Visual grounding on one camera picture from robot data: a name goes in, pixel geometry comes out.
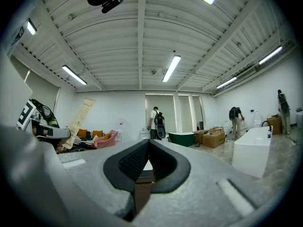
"cardboard box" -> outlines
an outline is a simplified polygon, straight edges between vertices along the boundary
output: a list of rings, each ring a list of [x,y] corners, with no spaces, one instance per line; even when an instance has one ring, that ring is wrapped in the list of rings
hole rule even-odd
[[[273,126],[273,135],[275,134],[281,134],[281,128],[282,128],[282,121],[281,117],[269,117],[267,118],[267,121],[270,123],[271,126]]]
[[[203,135],[203,145],[211,148],[216,148],[224,143],[224,129],[210,129],[207,134]]]
[[[207,134],[207,130],[194,131],[195,134],[195,144],[203,143],[203,135]]]

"white ceiling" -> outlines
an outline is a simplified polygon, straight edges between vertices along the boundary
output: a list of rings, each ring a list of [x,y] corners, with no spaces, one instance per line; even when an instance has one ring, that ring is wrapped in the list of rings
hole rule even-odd
[[[124,0],[107,14],[101,10],[86,1],[41,0],[30,16],[37,33],[26,31],[14,55],[76,91],[215,92],[279,41],[292,44],[286,18],[271,0]],[[174,54],[182,59],[162,83]],[[69,77],[64,64],[88,85]]]

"white bathtub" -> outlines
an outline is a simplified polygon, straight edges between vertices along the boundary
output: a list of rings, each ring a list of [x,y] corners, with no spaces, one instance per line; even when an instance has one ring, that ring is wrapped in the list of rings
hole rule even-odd
[[[271,138],[267,138],[269,126],[250,129],[235,141],[232,166],[243,173],[262,178]]]

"dark pants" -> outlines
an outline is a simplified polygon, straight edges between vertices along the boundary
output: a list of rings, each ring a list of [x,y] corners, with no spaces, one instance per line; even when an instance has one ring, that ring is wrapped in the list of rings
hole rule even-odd
[[[160,140],[161,138],[158,136],[156,130],[151,130],[151,140]]]

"black backpack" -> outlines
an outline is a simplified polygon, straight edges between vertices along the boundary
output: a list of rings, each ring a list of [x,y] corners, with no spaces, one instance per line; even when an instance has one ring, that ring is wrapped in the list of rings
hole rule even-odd
[[[282,113],[288,114],[289,113],[289,106],[288,106],[288,103],[286,101],[284,93],[280,93],[278,95],[278,100],[279,100],[279,103],[281,105]]]
[[[237,108],[236,107],[232,107],[232,109],[229,111],[229,119],[231,121],[233,121],[236,117],[236,111],[237,111]]]
[[[156,125],[164,125],[164,117],[163,117],[163,115],[162,115],[162,113],[161,112],[157,112],[156,111],[156,117],[155,117],[155,119],[154,119],[154,122],[155,122],[155,124]]]

